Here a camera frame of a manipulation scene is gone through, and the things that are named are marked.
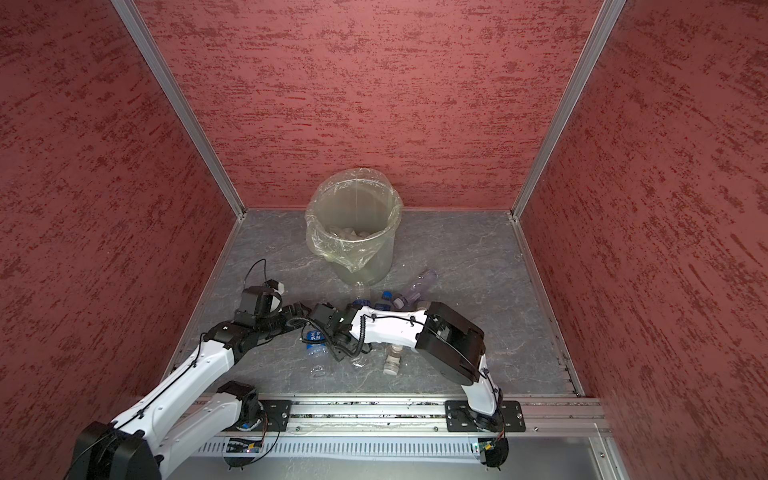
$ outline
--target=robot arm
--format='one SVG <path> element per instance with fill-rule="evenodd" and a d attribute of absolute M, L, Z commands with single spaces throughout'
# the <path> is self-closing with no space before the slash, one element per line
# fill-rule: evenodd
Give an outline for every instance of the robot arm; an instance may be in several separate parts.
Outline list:
<path fill-rule="evenodd" d="M 485 362 L 483 332 L 443 303 L 431 302 L 415 312 L 386 312 L 361 307 L 350 334 L 358 339 L 365 323 L 365 341 L 410 346 L 421 353 L 441 375 L 458 383 L 469 408 L 485 417 L 482 428 L 493 429 L 501 393 L 491 380 Z"/>
<path fill-rule="evenodd" d="M 323 333 L 337 359 L 356 355 L 367 342 L 412 347 L 462 386 L 478 427 L 502 430 L 502 393 L 488 373 L 483 332 L 445 304 L 432 302 L 415 312 L 368 306 L 342 312 L 326 303 L 310 312 L 301 303 L 282 306 L 282 292 L 273 280 L 244 290 L 234 319 L 202 335 L 189 358 L 152 392 L 109 425 L 91 423 L 78 436 L 69 478 L 162 480 L 216 433 L 232 425 L 261 428 L 266 416 L 257 391 L 238 382 L 222 386 L 203 408 L 177 421 L 250 349 L 305 325 Z"/>

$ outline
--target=black mounting plate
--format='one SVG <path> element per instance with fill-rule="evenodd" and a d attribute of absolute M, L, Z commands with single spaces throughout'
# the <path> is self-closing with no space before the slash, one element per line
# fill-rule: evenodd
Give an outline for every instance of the black mounting plate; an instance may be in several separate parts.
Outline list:
<path fill-rule="evenodd" d="M 262 409 L 266 413 L 267 423 L 266 430 L 268 432 L 285 432 L 288 426 L 288 420 L 290 420 L 290 407 L 293 404 L 290 400 L 259 400 L 261 402 Z M 242 436 L 245 432 L 242 432 L 234 426 L 224 430 L 225 432 L 239 432 Z M 261 428 L 253 430 L 260 433 Z"/>
<path fill-rule="evenodd" d="M 447 400 L 445 402 L 445 424 L 449 432 L 480 432 L 470 416 L 471 409 L 466 400 Z M 507 432 L 524 432 L 525 419 L 520 402 L 505 400 L 501 405 L 502 417 Z"/>

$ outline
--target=trash can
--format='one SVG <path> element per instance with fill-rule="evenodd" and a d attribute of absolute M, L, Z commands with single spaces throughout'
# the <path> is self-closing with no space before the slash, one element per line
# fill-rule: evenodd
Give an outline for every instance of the trash can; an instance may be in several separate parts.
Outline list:
<path fill-rule="evenodd" d="M 310 200 L 306 244 L 341 280 L 372 285 L 392 266 L 402 200 L 383 173 L 353 168 L 324 181 Z"/>

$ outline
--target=ventilation slot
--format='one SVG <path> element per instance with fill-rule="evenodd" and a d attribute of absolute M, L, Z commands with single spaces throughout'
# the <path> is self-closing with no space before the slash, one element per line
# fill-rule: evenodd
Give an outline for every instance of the ventilation slot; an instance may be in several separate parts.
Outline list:
<path fill-rule="evenodd" d="M 266 439 L 268 449 L 275 441 L 274 437 Z M 436 460 L 440 462 L 476 462 L 475 453 L 470 446 L 477 439 L 435 439 L 435 438 L 385 438 L 371 439 L 370 437 L 281 437 L 270 453 L 270 457 L 299 458 L 354 458 L 356 460 L 376 459 L 413 459 L 421 461 Z M 227 452 L 227 437 L 216 437 L 201 446 L 194 456 L 198 457 L 253 457 L 263 455 L 262 452 L 232 453 Z"/>

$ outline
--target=bottle label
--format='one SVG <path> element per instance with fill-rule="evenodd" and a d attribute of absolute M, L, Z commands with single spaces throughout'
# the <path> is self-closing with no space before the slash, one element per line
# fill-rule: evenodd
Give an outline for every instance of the bottle label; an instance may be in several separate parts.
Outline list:
<path fill-rule="evenodd" d="M 312 330 L 311 332 L 306 334 L 306 339 L 308 339 L 308 340 L 325 340 L 326 337 L 324 337 L 323 334 L 320 333 L 319 330 Z M 306 349 L 309 350 L 309 349 L 311 349 L 314 346 L 320 347 L 320 346 L 324 346 L 324 345 L 325 345 L 325 343 L 317 343 L 317 344 L 307 343 L 306 344 Z"/>

